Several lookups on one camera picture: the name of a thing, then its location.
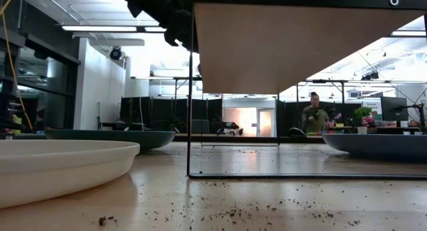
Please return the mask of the black rounded chair back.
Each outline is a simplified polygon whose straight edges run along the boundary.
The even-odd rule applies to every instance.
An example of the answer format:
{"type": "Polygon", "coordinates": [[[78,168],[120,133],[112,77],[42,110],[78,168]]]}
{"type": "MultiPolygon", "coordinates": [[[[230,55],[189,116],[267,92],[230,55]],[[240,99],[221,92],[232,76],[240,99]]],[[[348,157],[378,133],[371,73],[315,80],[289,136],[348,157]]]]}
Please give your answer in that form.
{"type": "Polygon", "coordinates": [[[290,137],[297,137],[297,138],[304,138],[304,137],[306,137],[306,133],[303,130],[301,130],[299,128],[296,128],[296,127],[290,128],[288,130],[288,135],[290,137]]]}

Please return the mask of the black computer monitor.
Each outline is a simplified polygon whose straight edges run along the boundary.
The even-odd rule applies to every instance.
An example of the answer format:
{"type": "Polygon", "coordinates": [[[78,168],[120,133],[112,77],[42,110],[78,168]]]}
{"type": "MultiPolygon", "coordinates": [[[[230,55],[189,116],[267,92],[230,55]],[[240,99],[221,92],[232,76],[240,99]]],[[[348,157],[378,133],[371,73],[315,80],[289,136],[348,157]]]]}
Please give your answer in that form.
{"type": "Polygon", "coordinates": [[[381,110],[383,121],[408,121],[406,111],[407,100],[403,97],[381,97],[381,110]]]}

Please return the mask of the black shelving rack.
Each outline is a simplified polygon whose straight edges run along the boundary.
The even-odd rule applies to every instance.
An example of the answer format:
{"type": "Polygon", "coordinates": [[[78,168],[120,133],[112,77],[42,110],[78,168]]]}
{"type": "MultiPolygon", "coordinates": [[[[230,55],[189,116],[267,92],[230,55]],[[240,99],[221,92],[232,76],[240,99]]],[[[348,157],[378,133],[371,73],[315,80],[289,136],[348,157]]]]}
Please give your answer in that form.
{"type": "Polygon", "coordinates": [[[0,24],[0,132],[72,126],[78,47],[56,27],[14,31],[0,24]]]}

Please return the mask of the black overhead rig frame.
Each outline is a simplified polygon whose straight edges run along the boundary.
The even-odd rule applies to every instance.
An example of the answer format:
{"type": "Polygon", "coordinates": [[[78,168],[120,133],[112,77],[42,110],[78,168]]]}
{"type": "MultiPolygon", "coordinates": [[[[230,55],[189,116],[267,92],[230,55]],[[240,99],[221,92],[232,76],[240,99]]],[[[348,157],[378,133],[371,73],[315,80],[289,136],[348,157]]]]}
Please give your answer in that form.
{"type": "Polygon", "coordinates": [[[381,96],[402,96],[418,101],[427,90],[427,81],[308,79],[290,88],[291,98],[300,103],[317,93],[321,101],[330,103],[379,99],[381,96]]]}

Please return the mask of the green leafy plant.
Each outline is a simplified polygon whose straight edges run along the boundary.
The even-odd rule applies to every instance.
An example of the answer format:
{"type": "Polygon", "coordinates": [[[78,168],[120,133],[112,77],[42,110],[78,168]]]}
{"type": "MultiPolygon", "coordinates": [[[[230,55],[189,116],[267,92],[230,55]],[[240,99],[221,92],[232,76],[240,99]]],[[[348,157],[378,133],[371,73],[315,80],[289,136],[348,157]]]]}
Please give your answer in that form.
{"type": "Polygon", "coordinates": [[[372,113],[370,107],[359,107],[354,111],[354,122],[357,126],[363,126],[363,121],[372,113]]]}

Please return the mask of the black aluminium table frame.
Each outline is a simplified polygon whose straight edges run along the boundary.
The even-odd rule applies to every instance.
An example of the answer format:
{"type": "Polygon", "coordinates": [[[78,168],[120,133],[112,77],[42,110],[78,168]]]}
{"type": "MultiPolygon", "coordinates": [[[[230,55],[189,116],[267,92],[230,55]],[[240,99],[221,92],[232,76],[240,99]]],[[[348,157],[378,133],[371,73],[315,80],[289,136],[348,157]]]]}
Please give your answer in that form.
{"type": "MultiPolygon", "coordinates": [[[[19,135],[12,135],[12,139],[16,140],[46,140],[47,137],[44,134],[19,134],[19,135]]],[[[179,136],[175,135],[173,142],[186,142],[187,136],[179,136]]],[[[326,144],[323,140],[322,136],[313,136],[313,137],[242,137],[242,136],[227,136],[227,135],[221,135],[221,136],[191,136],[192,142],[207,142],[207,143],[213,143],[213,142],[220,142],[220,143],[250,143],[250,144],[256,144],[256,143],[263,143],[263,144],[272,144],[272,143],[279,143],[279,144],[326,144]]]]}

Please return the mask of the blue plate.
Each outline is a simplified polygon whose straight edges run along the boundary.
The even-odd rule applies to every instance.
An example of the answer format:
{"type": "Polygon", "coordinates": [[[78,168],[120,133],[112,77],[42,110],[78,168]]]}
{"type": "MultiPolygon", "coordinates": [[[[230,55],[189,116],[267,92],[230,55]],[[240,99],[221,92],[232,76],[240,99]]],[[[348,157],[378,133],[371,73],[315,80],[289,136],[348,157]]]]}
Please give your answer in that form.
{"type": "Polygon", "coordinates": [[[427,135],[323,134],[331,148],[370,158],[427,163],[427,135]]]}

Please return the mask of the lit glass door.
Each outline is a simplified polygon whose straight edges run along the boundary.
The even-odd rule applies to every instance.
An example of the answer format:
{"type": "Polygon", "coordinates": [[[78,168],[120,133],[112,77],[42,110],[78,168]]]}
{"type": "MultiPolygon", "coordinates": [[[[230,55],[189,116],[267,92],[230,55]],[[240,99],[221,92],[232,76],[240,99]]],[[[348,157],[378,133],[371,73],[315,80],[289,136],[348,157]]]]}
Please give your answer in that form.
{"type": "Polygon", "coordinates": [[[257,110],[257,137],[276,136],[275,109],[263,108],[257,110]]]}

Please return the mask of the ceiling light strip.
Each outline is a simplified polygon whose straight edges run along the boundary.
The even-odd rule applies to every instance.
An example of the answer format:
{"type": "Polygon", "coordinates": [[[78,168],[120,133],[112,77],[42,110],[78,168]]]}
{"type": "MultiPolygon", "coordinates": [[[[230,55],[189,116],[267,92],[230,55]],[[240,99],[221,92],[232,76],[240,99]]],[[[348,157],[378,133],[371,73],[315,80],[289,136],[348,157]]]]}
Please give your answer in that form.
{"type": "Polygon", "coordinates": [[[393,31],[391,36],[398,36],[398,37],[426,37],[427,34],[425,30],[403,30],[403,31],[393,31]]]}
{"type": "Polygon", "coordinates": [[[96,25],[63,25],[63,30],[73,32],[100,33],[163,33],[166,29],[158,26],[96,26],[96,25]]]}

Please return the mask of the person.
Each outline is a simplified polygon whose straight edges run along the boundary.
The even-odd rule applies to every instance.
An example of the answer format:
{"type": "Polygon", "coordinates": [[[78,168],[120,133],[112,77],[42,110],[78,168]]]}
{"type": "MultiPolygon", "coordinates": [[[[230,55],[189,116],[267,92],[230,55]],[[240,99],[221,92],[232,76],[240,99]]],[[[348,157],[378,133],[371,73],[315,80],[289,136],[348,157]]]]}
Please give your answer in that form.
{"type": "Polygon", "coordinates": [[[321,133],[329,121],[327,111],[320,107],[320,98],[316,92],[311,93],[310,105],[302,112],[302,129],[306,133],[321,133]]]}

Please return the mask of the white and black vehicle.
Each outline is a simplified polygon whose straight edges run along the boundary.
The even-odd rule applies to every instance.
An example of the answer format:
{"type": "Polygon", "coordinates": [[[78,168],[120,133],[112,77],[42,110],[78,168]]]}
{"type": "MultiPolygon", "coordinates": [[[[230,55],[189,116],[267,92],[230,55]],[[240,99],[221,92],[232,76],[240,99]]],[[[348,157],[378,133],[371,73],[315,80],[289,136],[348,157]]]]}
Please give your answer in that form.
{"type": "Polygon", "coordinates": [[[239,127],[235,122],[220,122],[220,127],[216,134],[230,134],[232,136],[242,136],[244,129],[239,127]]]}

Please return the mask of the black partition screen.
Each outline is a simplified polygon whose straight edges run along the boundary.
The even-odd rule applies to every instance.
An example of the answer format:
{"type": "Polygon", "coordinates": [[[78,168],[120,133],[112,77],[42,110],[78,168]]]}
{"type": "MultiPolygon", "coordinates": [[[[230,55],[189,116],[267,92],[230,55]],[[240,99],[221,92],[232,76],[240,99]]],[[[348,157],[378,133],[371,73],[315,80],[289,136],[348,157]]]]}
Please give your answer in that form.
{"type": "MultiPolygon", "coordinates": [[[[283,102],[279,103],[279,134],[280,136],[288,136],[290,128],[300,128],[304,131],[302,123],[303,110],[310,105],[308,101],[299,102],[283,102]]],[[[360,124],[361,121],[351,121],[354,119],[354,112],[359,107],[360,103],[336,103],[336,102],[320,102],[320,107],[327,111],[329,120],[333,124],[344,124],[351,126],[354,123],[360,124]]]]}
{"type": "Polygon", "coordinates": [[[221,99],[155,99],[153,97],[124,97],[121,99],[119,120],[136,130],[174,131],[186,133],[187,113],[191,120],[208,120],[209,134],[220,127],[223,101],[221,99]]]}

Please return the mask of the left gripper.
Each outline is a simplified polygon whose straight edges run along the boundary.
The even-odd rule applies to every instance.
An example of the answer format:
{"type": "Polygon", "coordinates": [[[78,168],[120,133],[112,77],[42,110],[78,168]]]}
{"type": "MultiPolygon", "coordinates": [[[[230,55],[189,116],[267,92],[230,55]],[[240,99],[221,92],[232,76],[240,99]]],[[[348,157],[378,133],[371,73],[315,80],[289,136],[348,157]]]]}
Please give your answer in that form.
{"type": "Polygon", "coordinates": [[[192,25],[191,0],[124,0],[133,17],[141,12],[147,13],[165,29],[166,43],[182,46],[197,53],[196,28],[192,25]]]}

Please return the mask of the grey chair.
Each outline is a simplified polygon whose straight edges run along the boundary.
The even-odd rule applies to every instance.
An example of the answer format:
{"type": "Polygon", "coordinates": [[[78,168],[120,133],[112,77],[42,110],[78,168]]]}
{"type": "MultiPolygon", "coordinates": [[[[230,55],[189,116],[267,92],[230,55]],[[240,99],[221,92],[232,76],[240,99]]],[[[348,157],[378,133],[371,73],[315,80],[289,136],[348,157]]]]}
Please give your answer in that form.
{"type": "Polygon", "coordinates": [[[191,132],[193,134],[208,134],[209,133],[209,121],[208,120],[192,120],[191,121],[191,132]]]}

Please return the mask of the teal plate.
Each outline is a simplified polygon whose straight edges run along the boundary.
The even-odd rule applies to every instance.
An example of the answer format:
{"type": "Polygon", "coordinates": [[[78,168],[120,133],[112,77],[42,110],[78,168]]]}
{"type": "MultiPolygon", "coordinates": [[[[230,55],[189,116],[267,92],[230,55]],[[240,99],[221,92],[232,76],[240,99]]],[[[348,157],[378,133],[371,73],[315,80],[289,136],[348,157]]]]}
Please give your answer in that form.
{"type": "Polygon", "coordinates": [[[167,131],[119,131],[119,130],[46,130],[50,140],[103,140],[134,142],[140,146],[139,153],[162,148],[171,143],[175,132],[167,131]]]}

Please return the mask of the white plate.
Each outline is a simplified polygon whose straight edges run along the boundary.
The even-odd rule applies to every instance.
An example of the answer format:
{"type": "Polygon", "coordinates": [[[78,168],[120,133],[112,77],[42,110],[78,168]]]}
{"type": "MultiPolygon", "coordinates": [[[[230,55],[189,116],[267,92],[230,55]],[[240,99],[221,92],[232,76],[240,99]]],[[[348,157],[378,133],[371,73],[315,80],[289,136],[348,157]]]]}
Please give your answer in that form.
{"type": "Polygon", "coordinates": [[[80,192],[127,173],[135,142],[0,140],[0,208],[80,192]]]}

